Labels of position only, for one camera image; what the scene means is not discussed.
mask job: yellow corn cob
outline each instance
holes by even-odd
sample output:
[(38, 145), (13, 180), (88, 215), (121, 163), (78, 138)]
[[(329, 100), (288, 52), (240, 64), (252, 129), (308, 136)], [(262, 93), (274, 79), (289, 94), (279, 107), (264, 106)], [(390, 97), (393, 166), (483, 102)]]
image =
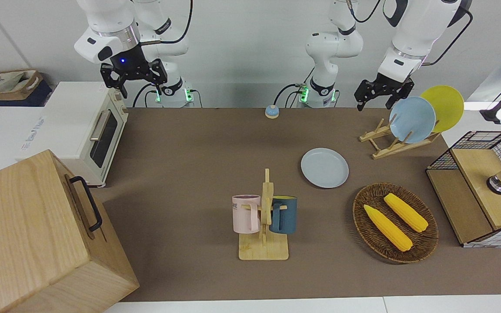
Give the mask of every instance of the yellow corn cob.
[(384, 197), (384, 201), (417, 233), (423, 232), (428, 227), (428, 222), (414, 208), (411, 208), (409, 204), (405, 203), (405, 201), (401, 200), (395, 194), (389, 193)]
[(395, 226), (391, 220), (388, 220), (382, 212), (366, 204), (364, 205), (364, 210), (366, 214), (368, 214), (370, 220), (376, 225), (376, 228), (378, 228), (380, 232), (399, 249), (399, 251), (405, 252), (411, 249), (413, 246), (411, 239)]

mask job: brown table mat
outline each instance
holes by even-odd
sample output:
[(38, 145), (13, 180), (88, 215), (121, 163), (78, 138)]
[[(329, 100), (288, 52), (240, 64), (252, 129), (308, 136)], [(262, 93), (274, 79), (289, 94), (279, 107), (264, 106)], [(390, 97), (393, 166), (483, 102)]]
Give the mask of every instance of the brown table mat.
[[(292, 109), (275, 120), (264, 109), (130, 113), (107, 187), (94, 190), (140, 281), (124, 301), (501, 293), (501, 249), (461, 248), (424, 172), (444, 141), (372, 160), (372, 146), (357, 140), (386, 109)], [(301, 157), (317, 147), (347, 160), (342, 186), (323, 190), (302, 176)], [(231, 196), (260, 194), (264, 168), (275, 194), (298, 197), (288, 261), (237, 257)], [(432, 210), (440, 240), (428, 259), (388, 264), (362, 242), (352, 203), (374, 182), (402, 185)]]

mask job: wooden crate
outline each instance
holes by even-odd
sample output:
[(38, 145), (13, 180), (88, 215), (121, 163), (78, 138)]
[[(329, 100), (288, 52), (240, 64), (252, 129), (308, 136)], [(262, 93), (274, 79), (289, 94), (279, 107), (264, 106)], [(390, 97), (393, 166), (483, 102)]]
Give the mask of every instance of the wooden crate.
[(105, 212), (49, 151), (0, 170), (0, 312), (101, 313), (138, 281)]
[(457, 170), (426, 172), (459, 243), (476, 242), (501, 231), (501, 195), (487, 187), (487, 178), (501, 171), (490, 149), (451, 149)]

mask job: oven door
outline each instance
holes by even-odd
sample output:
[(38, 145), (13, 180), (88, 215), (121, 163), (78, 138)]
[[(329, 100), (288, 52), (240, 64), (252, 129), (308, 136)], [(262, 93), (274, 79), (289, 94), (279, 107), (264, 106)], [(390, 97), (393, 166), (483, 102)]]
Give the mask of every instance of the oven door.
[(90, 136), (91, 147), (86, 163), (94, 173), (99, 173), (101, 184), (105, 182), (109, 165), (113, 160), (124, 122), (111, 102), (101, 111), (96, 127)]

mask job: blue plate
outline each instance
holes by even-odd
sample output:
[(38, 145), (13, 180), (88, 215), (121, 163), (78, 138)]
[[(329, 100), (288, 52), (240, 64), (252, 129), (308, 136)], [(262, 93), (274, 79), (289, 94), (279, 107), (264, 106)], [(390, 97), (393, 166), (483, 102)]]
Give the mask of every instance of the blue plate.
[(423, 141), (432, 133), (436, 123), (436, 113), (428, 101), (421, 97), (408, 97), (398, 101), (390, 113), (391, 132), (400, 141), (405, 140), (408, 133), (413, 133), (406, 143), (414, 144)]

